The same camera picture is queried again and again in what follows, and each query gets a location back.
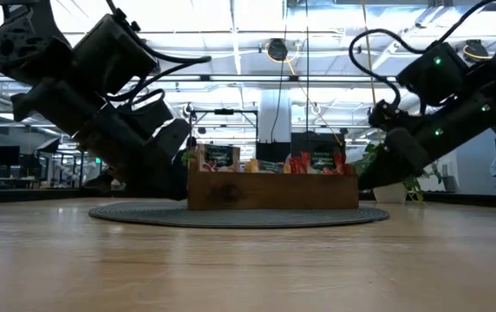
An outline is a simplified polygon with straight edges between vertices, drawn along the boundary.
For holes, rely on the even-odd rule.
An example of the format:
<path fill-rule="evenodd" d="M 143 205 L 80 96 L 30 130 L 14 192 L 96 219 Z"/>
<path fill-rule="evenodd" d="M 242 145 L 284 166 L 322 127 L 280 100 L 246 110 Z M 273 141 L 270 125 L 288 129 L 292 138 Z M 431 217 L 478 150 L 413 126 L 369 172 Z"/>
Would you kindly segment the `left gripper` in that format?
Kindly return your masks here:
<path fill-rule="evenodd" d="M 82 150 L 108 166 L 83 187 L 107 192 L 117 180 L 135 196 L 185 199 L 186 149 L 179 149 L 189 133 L 188 122 L 175 119 L 164 104 L 138 112 L 106 105 L 75 136 Z"/>

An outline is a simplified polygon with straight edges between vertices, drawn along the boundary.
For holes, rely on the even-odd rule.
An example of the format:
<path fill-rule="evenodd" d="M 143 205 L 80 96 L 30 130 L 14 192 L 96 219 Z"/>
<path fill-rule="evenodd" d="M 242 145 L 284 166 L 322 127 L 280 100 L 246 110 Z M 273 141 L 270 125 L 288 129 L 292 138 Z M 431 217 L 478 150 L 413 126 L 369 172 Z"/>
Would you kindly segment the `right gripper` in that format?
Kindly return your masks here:
<path fill-rule="evenodd" d="M 409 114 L 394 103 L 379 101 L 369 114 L 369 124 L 385 133 L 382 150 L 358 178 L 360 191 L 402 182 L 410 173 L 422 173 L 438 161 L 430 146 L 431 130 L 437 111 Z"/>

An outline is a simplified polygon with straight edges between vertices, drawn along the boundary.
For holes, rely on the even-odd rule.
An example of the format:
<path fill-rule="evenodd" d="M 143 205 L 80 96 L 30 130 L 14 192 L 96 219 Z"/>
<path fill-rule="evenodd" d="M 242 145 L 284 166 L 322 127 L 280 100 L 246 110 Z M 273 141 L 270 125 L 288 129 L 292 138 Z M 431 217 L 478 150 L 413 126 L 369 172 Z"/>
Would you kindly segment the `yellow mango tea packet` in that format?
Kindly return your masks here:
<path fill-rule="evenodd" d="M 245 165 L 245 171 L 251 173 L 291 173 L 290 166 L 260 159 L 251 159 Z"/>

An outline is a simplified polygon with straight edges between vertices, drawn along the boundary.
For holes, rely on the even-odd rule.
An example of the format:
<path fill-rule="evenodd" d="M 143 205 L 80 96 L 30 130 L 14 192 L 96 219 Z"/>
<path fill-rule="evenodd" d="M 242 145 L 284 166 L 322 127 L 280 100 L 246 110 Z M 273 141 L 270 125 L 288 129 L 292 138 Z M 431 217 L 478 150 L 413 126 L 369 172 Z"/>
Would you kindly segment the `brown wooden tea box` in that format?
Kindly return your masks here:
<path fill-rule="evenodd" d="M 190 210 L 348 210 L 359 207 L 355 175 L 199 172 L 188 176 Z"/>

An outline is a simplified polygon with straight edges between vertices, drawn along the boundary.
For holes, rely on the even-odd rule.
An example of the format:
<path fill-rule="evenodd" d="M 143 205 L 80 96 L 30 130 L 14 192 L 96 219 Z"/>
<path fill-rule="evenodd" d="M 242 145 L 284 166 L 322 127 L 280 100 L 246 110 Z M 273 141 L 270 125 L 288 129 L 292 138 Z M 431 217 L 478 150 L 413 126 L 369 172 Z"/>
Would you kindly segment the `green plant in white pot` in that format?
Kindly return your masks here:
<path fill-rule="evenodd" d="M 375 160 L 378 152 L 383 148 L 382 143 L 368 143 L 365 147 L 359 150 L 349 151 L 349 162 L 356 168 L 356 173 L 359 177 Z M 397 182 L 393 185 L 375 187 L 372 192 L 377 202 L 383 203 L 405 203 L 407 197 L 418 204 L 424 201 L 424 190 L 421 187 L 421 181 L 435 179 L 437 185 L 443 183 L 442 175 L 439 171 L 439 160 L 435 160 L 428 165 L 418 177 L 410 176 L 402 182 Z"/>

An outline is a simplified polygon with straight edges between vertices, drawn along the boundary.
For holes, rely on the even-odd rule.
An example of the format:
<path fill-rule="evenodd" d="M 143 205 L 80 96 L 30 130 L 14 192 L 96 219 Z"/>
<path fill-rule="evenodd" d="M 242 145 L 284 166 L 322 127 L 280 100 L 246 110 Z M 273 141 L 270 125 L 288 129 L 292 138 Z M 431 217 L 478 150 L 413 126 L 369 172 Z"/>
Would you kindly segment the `round grey woven placemat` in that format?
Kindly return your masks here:
<path fill-rule="evenodd" d="M 366 224 L 389 219 L 375 207 L 348 210 L 208 210 L 186 208 L 184 202 L 120 202 L 88 211 L 108 221 L 206 229 L 293 229 Z"/>

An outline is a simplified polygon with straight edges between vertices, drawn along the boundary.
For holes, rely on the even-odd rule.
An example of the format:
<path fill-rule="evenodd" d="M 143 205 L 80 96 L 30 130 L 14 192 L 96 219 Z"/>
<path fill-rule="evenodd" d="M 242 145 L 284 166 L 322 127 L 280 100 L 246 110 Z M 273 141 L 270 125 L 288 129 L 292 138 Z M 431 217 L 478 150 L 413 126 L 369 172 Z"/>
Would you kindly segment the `long ceiling light strip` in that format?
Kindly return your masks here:
<path fill-rule="evenodd" d="M 215 82 L 228 82 L 228 81 L 241 81 L 241 82 L 297 82 L 297 81 L 310 81 L 310 82 L 370 82 L 371 77 L 362 75 L 166 75 L 160 78 L 160 81 L 215 81 Z"/>

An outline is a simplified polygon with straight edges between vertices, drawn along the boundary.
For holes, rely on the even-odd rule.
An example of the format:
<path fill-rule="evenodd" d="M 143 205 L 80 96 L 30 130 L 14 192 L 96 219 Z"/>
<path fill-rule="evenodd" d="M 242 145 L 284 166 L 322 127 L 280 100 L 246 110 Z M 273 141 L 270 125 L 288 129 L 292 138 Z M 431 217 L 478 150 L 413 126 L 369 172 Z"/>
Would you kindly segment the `black studio lamp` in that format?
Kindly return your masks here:
<path fill-rule="evenodd" d="M 36 148 L 39 153 L 56 153 L 60 145 L 60 139 L 54 138 L 52 140 L 45 141 L 40 146 Z"/>

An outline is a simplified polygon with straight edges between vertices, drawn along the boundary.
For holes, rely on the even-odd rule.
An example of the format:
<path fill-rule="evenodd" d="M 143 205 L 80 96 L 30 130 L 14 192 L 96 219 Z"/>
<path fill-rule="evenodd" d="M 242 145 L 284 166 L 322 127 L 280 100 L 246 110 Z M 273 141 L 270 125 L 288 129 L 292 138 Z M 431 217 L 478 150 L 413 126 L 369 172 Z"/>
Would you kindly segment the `black computer monitor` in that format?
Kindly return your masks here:
<path fill-rule="evenodd" d="M 16 166 L 20 162 L 20 146 L 0 146 L 0 166 Z"/>

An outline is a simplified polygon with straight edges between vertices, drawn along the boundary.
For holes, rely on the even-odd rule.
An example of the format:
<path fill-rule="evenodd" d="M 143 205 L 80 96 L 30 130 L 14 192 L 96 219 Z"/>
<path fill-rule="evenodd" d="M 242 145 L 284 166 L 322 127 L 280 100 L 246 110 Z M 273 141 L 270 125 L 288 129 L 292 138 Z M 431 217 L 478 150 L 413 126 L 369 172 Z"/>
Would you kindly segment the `black gantry frame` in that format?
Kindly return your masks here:
<path fill-rule="evenodd" d="M 189 137 L 200 144 L 237 146 L 254 154 L 259 142 L 259 111 L 214 108 L 194 109 L 186 113 L 191 128 Z"/>

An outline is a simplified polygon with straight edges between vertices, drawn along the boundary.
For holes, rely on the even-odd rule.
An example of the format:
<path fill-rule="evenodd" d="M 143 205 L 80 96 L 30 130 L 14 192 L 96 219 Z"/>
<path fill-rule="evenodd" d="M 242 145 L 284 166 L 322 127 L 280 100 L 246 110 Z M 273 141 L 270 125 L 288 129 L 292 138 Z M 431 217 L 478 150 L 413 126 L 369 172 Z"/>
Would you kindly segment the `black aluminium table frame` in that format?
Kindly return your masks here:
<path fill-rule="evenodd" d="M 134 198 L 125 191 L 101 193 L 85 189 L 11 189 L 0 190 L 0 203 L 58 200 L 65 198 Z M 496 208 L 496 195 L 455 194 L 449 192 L 424 192 L 425 202 L 451 205 L 474 205 Z"/>

